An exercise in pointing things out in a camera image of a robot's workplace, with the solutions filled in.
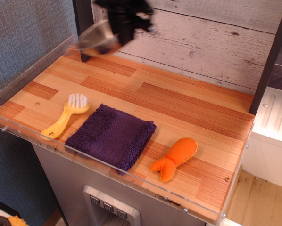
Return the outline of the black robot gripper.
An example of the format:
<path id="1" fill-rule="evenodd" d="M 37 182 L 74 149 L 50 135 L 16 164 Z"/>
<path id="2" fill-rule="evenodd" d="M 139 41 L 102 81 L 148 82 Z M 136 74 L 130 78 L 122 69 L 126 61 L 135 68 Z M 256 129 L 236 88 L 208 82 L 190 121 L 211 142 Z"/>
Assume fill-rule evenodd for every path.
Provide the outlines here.
<path id="1" fill-rule="evenodd" d="M 143 19 L 139 13 L 151 16 L 152 7 L 145 0 L 97 0 L 95 3 L 107 10 L 109 23 L 121 45 L 134 39 L 136 29 L 147 32 L 155 30 L 150 18 Z"/>

